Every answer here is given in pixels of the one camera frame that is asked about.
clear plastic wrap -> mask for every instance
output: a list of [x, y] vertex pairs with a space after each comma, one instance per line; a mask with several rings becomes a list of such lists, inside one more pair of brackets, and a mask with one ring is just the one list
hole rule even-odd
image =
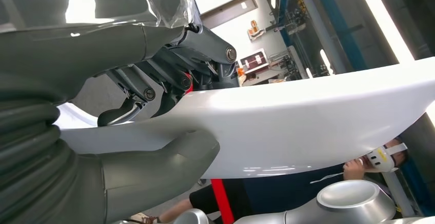
[[90, 32], [123, 24], [177, 28], [192, 21], [192, 8], [191, 0], [0, 0], [0, 33], [81, 26]]

red component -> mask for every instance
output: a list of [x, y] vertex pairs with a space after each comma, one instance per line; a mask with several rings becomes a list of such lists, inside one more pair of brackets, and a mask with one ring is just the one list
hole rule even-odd
[[211, 187], [213, 188], [214, 196], [216, 198], [217, 206], [221, 212], [222, 222], [224, 224], [233, 224], [234, 216], [231, 211], [230, 203], [228, 201], [227, 193], [221, 179], [212, 179]]
[[186, 93], [185, 94], [187, 94], [187, 93], [189, 93], [189, 92], [193, 92], [193, 77], [190, 75], [190, 74], [188, 74], [188, 73], [185, 73], [186, 75], [187, 75], [187, 77], [189, 78], [189, 80], [190, 80], [190, 87], [189, 87], [189, 89], [186, 91]]

glossy white surface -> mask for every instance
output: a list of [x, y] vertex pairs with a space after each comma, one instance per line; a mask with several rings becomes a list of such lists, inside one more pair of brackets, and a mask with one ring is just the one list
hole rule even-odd
[[64, 103], [57, 107], [61, 114], [54, 123], [62, 129], [96, 128], [98, 117], [86, 113], [72, 103]]
[[64, 130], [78, 153], [157, 150], [189, 130], [221, 150], [204, 178], [261, 177], [337, 165], [399, 135], [435, 99], [435, 58], [294, 82], [192, 92], [167, 114]]

person's hand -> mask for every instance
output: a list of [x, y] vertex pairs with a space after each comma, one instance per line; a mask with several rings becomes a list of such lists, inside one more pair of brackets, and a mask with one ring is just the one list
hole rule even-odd
[[348, 161], [344, 164], [343, 169], [344, 180], [364, 178], [364, 166], [359, 159]]

framed poster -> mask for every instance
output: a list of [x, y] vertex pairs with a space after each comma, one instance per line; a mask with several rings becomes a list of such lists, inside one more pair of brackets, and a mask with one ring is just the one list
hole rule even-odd
[[237, 60], [237, 67], [243, 68], [245, 70], [245, 74], [264, 68], [268, 65], [269, 61], [264, 53], [264, 49], [259, 49], [251, 55]]

